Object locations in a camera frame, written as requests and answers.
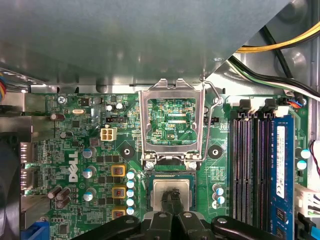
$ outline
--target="capacitor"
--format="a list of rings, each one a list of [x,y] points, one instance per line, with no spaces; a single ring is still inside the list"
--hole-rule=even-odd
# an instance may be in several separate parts
[[[59,193],[56,195],[55,198],[56,198],[58,201],[62,201],[62,200],[64,200],[70,193],[71,193],[70,188],[65,187],[64,189],[62,189],[61,192],[59,192]]]
[[[126,196],[128,198],[133,198],[135,196],[135,192],[131,189],[129,189],[128,191],[126,191]]]
[[[301,147],[297,147],[295,149],[295,157],[308,159],[311,157],[311,152],[309,151],[309,149],[302,149]]]
[[[67,206],[68,203],[70,203],[70,201],[71,201],[70,197],[67,196],[62,201],[57,201],[55,206],[57,209],[63,209],[65,206]]]
[[[225,197],[219,196],[217,193],[212,194],[212,199],[216,200],[218,204],[223,204],[225,202]]]
[[[63,131],[60,133],[61,139],[71,139],[74,136],[74,134],[71,131]]]
[[[90,202],[92,199],[94,199],[94,197],[96,196],[97,194],[97,191],[92,188],[92,187],[89,187],[86,192],[83,194],[83,199],[86,201],[86,202]]]
[[[94,166],[88,166],[87,168],[85,168],[82,172],[82,176],[85,179],[89,179],[91,178],[93,175],[95,175],[97,172],[97,169]]]
[[[120,111],[120,112],[123,112],[125,110],[125,105],[123,105],[121,102],[118,102],[116,105],[115,105],[115,108]]]
[[[133,180],[133,179],[135,179],[135,173],[133,172],[133,171],[128,171],[127,173],[126,173],[126,178],[128,179],[128,180]]]
[[[135,205],[135,201],[132,198],[128,198],[126,200],[126,204],[127,204],[128,207],[132,207],[132,206]]]
[[[62,122],[66,119],[65,115],[61,114],[61,113],[52,113],[50,115],[50,119],[52,121],[58,121],[58,122]]]
[[[95,147],[88,147],[88,148],[85,148],[82,152],[82,156],[85,158],[85,159],[89,159],[91,157],[94,157],[96,155],[96,148]]]
[[[132,181],[132,180],[127,181],[127,182],[126,182],[126,187],[127,187],[128,189],[133,189],[133,188],[135,187],[135,182]]]
[[[112,104],[107,104],[105,106],[105,110],[108,111],[108,112],[114,112],[116,109],[115,105],[112,105]]]
[[[48,193],[48,198],[49,199],[54,199],[56,197],[56,195],[58,193],[60,193],[60,191],[62,190],[61,186],[55,186],[54,189],[52,189],[49,193]]]
[[[221,196],[224,194],[224,189],[221,187],[220,184],[216,183],[212,186],[212,190],[216,192],[217,195]]]
[[[135,213],[135,209],[133,207],[128,207],[126,209],[126,214],[133,215]]]
[[[296,167],[299,170],[305,170],[307,168],[307,162],[305,160],[300,160],[296,163]]]

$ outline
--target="green circuit board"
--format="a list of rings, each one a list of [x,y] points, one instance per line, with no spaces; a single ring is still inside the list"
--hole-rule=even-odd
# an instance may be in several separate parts
[[[149,210],[148,192],[146,188],[147,174],[141,165],[142,141],[140,129],[140,108],[138,94],[45,94],[46,116],[52,113],[64,114],[64,121],[56,121],[54,135],[51,139],[37,144],[37,161],[26,164],[26,168],[39,168],[39,187],[26,190],[26,195],[47,194],[55,186],[68,187],[70,203],[63,209],[57,209],[55,200],[51,201],[51,210],[47,213],[50,221],[50,236],[52,240],[74,238],[112,220],[113,210],[126,210],[126,197],[112,198],[112,188],[125,186],[128,179],[125,176],[112,176],[112,166],[121,165],[135,171],[134,216],[142,220]],[[67,99],[65,104],[59,104],[58,96]],[[212,98],[205,99],[205,106],[210,107]],[[122,103],[123,111],[108,112],[106,105]],[[190,144],[196,140],[194,132],[188,132],[194,121],[194,99],[153,99],[148,103],[149,118],[152,132],[148,141],[155,145]],[[75,114],[74,110],[84,110]],[[196,171],[195,209],[210,222],[212,218],[229,215],[229,161],[228,139],[230,132],[229,113],[226,108],[218,106],[213,117],[218,119],[211,125],[209,146],[215,145],[222,149],[218,159],[207,157],[199,170]],[[306,147],[308,110],[303,108],[292,110],[295,115],[297,144]],[[101,141],[100,131],[108,124],[117,128],[116,140]],[[61,132],[72,132],[69,139],[61,139]],[[203,147],[206,143],[207,124],[203,129]],[[84,158],[84,149],[92,147],[96,153],[93,157]],[[133,149],[133,154],[127,156],[124,151]],[[78,154],[77,181],[70,182],[70,155]],[[82,176],[85,168],[94,166],[96,174],[86,179]],[[185,171],[184,165],[156,165],[156,171]],[[306,184],[306,176],[296,176],[296,181]],[[213,200],[213,185],[219,184],[224,189],[225,202],[218,204]],[[96,195],[92,201],[85,201],[83,196],[88,188],[94,188]]]

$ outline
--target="blue ram module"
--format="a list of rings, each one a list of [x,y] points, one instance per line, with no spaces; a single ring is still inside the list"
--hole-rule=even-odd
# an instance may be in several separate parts
[[[270,233],[294,239],[295,121],[291,115],[271,121]]]

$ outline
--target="dell logo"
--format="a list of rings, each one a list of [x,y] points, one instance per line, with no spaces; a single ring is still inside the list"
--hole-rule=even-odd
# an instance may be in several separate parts
[[[77,183],[78,182],[78,152],[75,151],[74,154],[69,154],[69,158],[74,159],[73,161],[69,161],[70,167],[69,167],[69,183]]]

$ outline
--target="white connector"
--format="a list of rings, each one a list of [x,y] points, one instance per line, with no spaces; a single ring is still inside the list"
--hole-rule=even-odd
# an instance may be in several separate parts
[[[101,128],[100,137],[101,141],[114,141],[117,139],[117,128]]]
[[[294,185],[295,210],[306,218],[320,218],[320,192]]]

